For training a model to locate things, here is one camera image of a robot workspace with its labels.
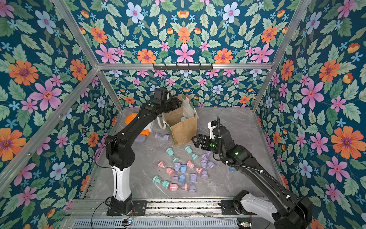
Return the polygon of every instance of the metal grate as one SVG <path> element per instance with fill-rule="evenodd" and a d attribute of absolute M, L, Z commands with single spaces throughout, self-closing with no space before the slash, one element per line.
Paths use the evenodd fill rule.
<path fill-rule="evenodd" d="M 93 228 L 117 229 L 123 219 L 93 219 Z M 236 219 L 196 218 L 196 219 L 163 219 L 137 218 L 128 228 L 237 228 Z M 75 229 L 91 229 L 90 219 L 77 219 Z"/>

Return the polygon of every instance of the orange flower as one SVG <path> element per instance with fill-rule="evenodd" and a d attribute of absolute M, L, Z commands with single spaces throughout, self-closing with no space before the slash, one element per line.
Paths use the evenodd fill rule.
<path fill-rule="evenodd" d="M 295 69 L 293 66 L 294 62 L 292 60 L 287 60 L 286 63 L 282 65 L 281 78 L 287 81 L 292 76 L 292 71 Z"/>
<path fill-rule="evenodd" d="M 98 41 L 99 43 L 107 43 L 108 37 L 103 30 L 99 29 L 99 27 L 91 28 L 90 33 L 94 40 Z"/>
<path fill-rule="evenodd" d="M 333 149 L 339 153 L 341 152 L 341 157 L 345 159 L 350 158 L 350 154 L 352 158 L 357 159 L 361 157 L 361 153 L 366 150 L 366 143 L 363 141 L 359 141 L 363 139 L 363 135 L 359 130 L 353 132 L 353 128 L 350 126 L 344 126 L 343 130 L 341 128 L 337 128 L 334 133 L 336 135 L 332 135 L 331 142 L 334 143 Z"/>
<path fill-rule="evenodd" d="M 282 17 L 284 14 L 285 14 L 285 10 L 280 10 L 280 11 L 278 11 L 278 13 L 277 13 L 277 17 L 278 18 L 280 18 L 280 17 Z"/>
<path fill-rule="evenodd" d="M 202 32 L 202 31 L 201 31 L 201 29 L 200 29 L 200 28 L 195 28 L 195 29 L 194 29 L 194 33 L 195 33 L 195 34 L 197 34 L 197 35 L 198 35 L 198 34 L 200 34 L 201 32 Z"/>
<path fill-rule="evenodd" d="M 11 64 L 9 66 L 11 70 L 9 75 L 11 78 L 15 78 L 15 82 L 18 84 L 24 84 L 25 86 L 29 86 L 30 83 L 34 83 L 38 79 L 38 70 L 32 66 L 32 64 L 28 61 L 25 63 L 21 60 L 16 61 L 16 65 Z"/>
<path fill-rule="evenodd" d="M 339 73 L 339 71 L 337 71 L 339 69 L 339 64 L 336 64 L 336 60 L 332 60 L 332 62 L 329 62 L 329 60 L 327 62 L 325 62 L 324 66 L 321 66 L 320 71 L 321 73 L 319 74 L 319 78 L 321 78 L 321 81 L 326 82 L 328 80 L 328 82 L 331 82 L 333 80 L 333 77 L 336 77 Z"/>
<path fill-rule="evenodd" d="M 116 121 L 117 121 L 117 116 L 115 116 L 113 119 L 112 119 L 112 126 L 114 126 L 116 124 Z"/>
<path fill-rule="evenodd" d="M 72 75 L 74 78 L 78 78 L 81 81 L 86 75 L 85 64 L 82 63 L 79 59 L 72 60 L 70 65 L 70 70 L 73 71 Z"/>
<path fill-rule="evenodd" d="M 84 16 L 84 18 L 89 18 L 89 13 L 86 12 L 85 10 L 80 11 L 80 13 L 81 13 L 81 15 Z"/>
<path fill-rule="evenodd" d="M 126 96 L 126 97 L 124 98 L 124 100 L 125 100 L 128 104 L 134 104 L 134 103 L 135 103 L 134 98 L 131 98 L 131 97 L 129 97 L 129 96 Z"/>
<path fill-rule="evenodd" d="M 97 132 L 91 133 L 88 140 L 88 145 L 90 145 L 90 147 L 96 146 L 99 140 Z"/>
<path fill-rule="evenodd" d="M 261 35 L 262 42 L 270 43 L 271 40 L 275 38 L 277 35 L 277 28 L 276 27 L 268 27 L 268 29 L 265 29 L 263 31 L 263 34 Z"/>
<path fill-rule="evenodd" d="M 353 76 L 352 73 L 347 73 L 346 75 L 344 75 L 343 77 L 343 82 L 345 82 L 346 84 L 350 84 L 353 81 Z"/>
<path fill-rule="evenodd" d="M 244 96 L 240 98 L 239 102 L 242 104 L 246 104 L 247 102 L 249 102 L 249 100 L 250 100 L 249 96 Z"/>
<path fill-rule="evenodd" d="M 177 15 L 178 15 L 178 18 L 188 18 L 189 16 L 189 11 L 182 11 L 182 10 L 179 10 L 177 11 Z"/>
<path fill-rule="evenodd" d="M 230 60 L 232 60 L 232 52 L 228 51 L 227 48 L 223 48 L 223 50 L 217 51 L 217 55 L 215 55 L 214 59 L 216 60 L 216 64 L 228 64 Z"/>
<path fill-rule="evenodd" d="M 274 133 L 273 133 L 273 137 L 272 137 L 272 139 L 273 139 L 273 142 L 274 142 L 276 145 L 278 145 L 278 144 L 280 143 L 281 136 L 280 136 L 280 134 L 279 134 L 279 133 L 274 132 Z"/>
<path fill-rule="evenodd" d="M 285 184 L 285 187 L 287 188 L 287 190 L 290 188 L 288 186 L 288 180 L 285 178 L 285 175 L 281 174 L 281 177 L 282 177 L 282 180 L 283 180 L 283 183 Z"/>
<path fill-rule="evenodd" d="M 146 48 L 143 48 L 142 51 L 138 51 L 137 53 L 139 56 L 137 59 L 141 61 L 141 64 L 155 64 L 156 62 L 156 56 L 153 55 L 153 52 L 151 50 L 147 50 Z"/>
<path fill-rule="evenodd" d="M 312 219 L 310 223 L 311 229 L 324 229 L 324 226 L 317 219 Z"/>
<path fill-rule="evenodd" d="M 21 146 L 25 145 L 25 137 L 19 130 L 11 132 L 10 128 L 0 129 L 0 156 L 1 160 L 6 162 L 13 159 L 13 154 L 17 155 L 22 149 Z"/>
<path fill-rule="evenodd" d="M 173 29 L 171 27 L 167 29 L 167 34 L 170 34 L 170 35 L 173 34 Z"/>
<path fill-rule="evenodd" d="M 178 32 L 179 40 L 183 43 L 187 43 L 190 40 L 191 32 L 188 31 L 186 27 L 182 27 Z"/>
<path fill-rule="evenodd" d="M 55 209 L 51 209 L 48 213 L 47 213 L 47 218 L 51 218 L 55 213 Z"/>
<path fill-rule="evenodd" d="M 352 44 L 350 44 L 350 45 L 348 46 L 347 51 L 348 51 L 348 53 L 354 53 L 354 52 L 356 52 L 360 47 L 361 47 L 361 45 L 360 45 L 360 44 L 358 44 L 358 43 L 352 43 Z"/>
<path fill-rule="evenodd" d="M 90 179 L 90 175 L 87 175 L 85 177 L 85 179 L 83 179 L 83 181 L 81 182 L 81 184 L 82 184 L 82 186 L 80 187 L 81 192 L 84 191 L 84 189 L 86 187 L 86 184 L 88 183 L 89 179 Z"/>

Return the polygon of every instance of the white arm segment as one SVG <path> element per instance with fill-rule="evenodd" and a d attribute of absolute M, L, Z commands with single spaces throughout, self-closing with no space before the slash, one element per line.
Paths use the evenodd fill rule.
<path fill-rule="evenodd" d="M 114 182 L 114 192 L 113 196 L 116 197 L 117 200 L 125 201 L 131 194 L 130 190 L 130 167 L 124 168 L 122 171 L 116 167 L 112 166 L 113 169 L 113 182 Z"/>
<path fill-rule="evenodd" d="M 240 203 L 247 212 L 257 214 L 271 223 L 275 222 L 272 213 L 276 213 L 277 209 L 271 202 L 255 197 L 249 193 L 243 197 Z"/>

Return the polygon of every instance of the orange object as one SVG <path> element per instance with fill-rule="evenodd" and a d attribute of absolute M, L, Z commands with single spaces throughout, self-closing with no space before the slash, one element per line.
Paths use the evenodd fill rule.
<path fill-rule="evenodd" d="M 129 116 L 127 116 L 125 123 L 128 125 L 136 116 L 137 113 L 130 114 Z M 149 130 L 143 130 L 140 134 L 149 136 Z"/>

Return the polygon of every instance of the metal bar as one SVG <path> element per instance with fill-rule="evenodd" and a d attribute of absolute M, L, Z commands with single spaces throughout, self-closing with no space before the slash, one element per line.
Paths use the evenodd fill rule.
<path fill-rule="evenodd" d="M 86 58 L 88 59 L 90 65 L 92 67 L 96 67 L 99 64 L 96 56 L 94 55 L 92 48 L 89 46 L 88 42 L 86 41 L 84 35 L 81 33 L 80 26 L 76 22 L 74 16 L 72 15 L 70 9 L 68 8 L 67 4 L 64 0 L 53 0 L 57 10 L 59 11 L 60 15 L 64 19 L 67 27 L 73 34 L 75 41 L 81 47 L 82 51 L 84 52 Z"/>
<path fill-rule="evenodd" d="M 260 101 L 262 100 L 262 98 L 267 90 L 267 87 L 271 83 L 271 79 L 275 75 L 276 70 L 281 62 L 281 59 L 283 58 L 283 55 L 285 54 L 285 51 L 286 51 L 288 45 L 290 44 L 291 39 L 294 36 L 295 31 L 297 30 L 297 28 L 300 24 L 300 21 L 302 20 L 302 17 L 304 16 L 306 9 L 309 6 L 310 2 L 311 2 L 311 0 L 300 0 L 299 1 L 298 7 L 295 10 L 294 15 L 292 16 L 290 24 L 288 25 L 287 32 L 286 32 L 285 36 L 283 37 L 283 40 L 280 44 L 280 47 L 278 48 L 278 50 L 276 52 L 276 55 L 274 56 L 274 59 L 272 62 L 273 67 L 267 74 L 266 78 L 264 79 L 264 81 L 262 83 L 261 88 L 259 89 L 255 103 L 252 106 L 252 111 L 255 111 L 257 109 Z"/>
<path fill-rule="evenodd" d="M 136 69 L 147 69 L 153 70 L 155 67 L 159 67 L 162 70 L 167 67 L 171 70 L 172 68 L 178 69 L 180 66 L 187 66 L 188 64 L 123 64 L 123 63 L 115 63 L 115 64 L 98 64 L 99 70 L 136 70 Z M 199 64 L 189 64 L 192 66 L 199 66 Z M 202 66 L 211 66 L 211 64 L 201 64 Z M 273 64 L 271 63 L 242 63 L 242 64 L 212 64 L 212 69 L 262 69 L 269 70 L 271 69 Z"/>
<path fill-rule="evenodd" d="M 112 99 L 113 103 L 117 107 L 117 110 L 119 112 L 122 112 L 123 107 L 121 105 L 121 102 L 119 101 L 119 99 L 117 97 L 116 91 L 113 89 L 111 83 L 109 82 L 107 76 L 105 75 L 105 72 L 100 70 L 99 73 L 98 73 L 98 77 L 99 77 L 100 81 L 102 82 L 106 92 L 109 94 L 109 96 Z"/>
<path fill-rule="evenodd" d="M 75 87 L 70 95 L 62 104 L 53 112 L 52 116 L 38 129 L 27 144 L 12 159 L 9 164 L 0 173 L 0 196 L 8 185 L 15 179 L 19 171 L 24 168 L 32 155 L 42 145 L 44 139 L 51 134 L 53 129 L 59 123 L 61 117 L 67 113 L 69 108 L 77 101 L 81 93 L 89 86 L 97 75 L 98 70 L 92 68 L 85 78 Z"/>

